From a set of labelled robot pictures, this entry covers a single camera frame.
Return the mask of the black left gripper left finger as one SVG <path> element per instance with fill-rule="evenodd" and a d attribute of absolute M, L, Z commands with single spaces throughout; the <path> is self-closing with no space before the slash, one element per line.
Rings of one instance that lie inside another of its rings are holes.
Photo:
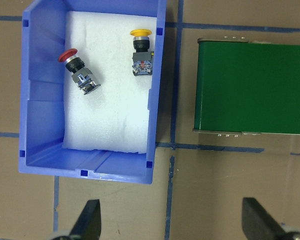
<path fill-rule="evenodd" d="M 99 240 L 101 205 L 99 199 L 88 200 L 69 233 L 71 240 Z"/>

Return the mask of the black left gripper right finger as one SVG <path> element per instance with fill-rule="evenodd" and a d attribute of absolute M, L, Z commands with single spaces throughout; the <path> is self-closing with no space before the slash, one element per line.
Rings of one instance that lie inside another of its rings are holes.
<path fill-rule="evenodd" d="M 253 197 L 242 199 L 241 227 L 247 240 L 279 240 L 283 228 Z"/>

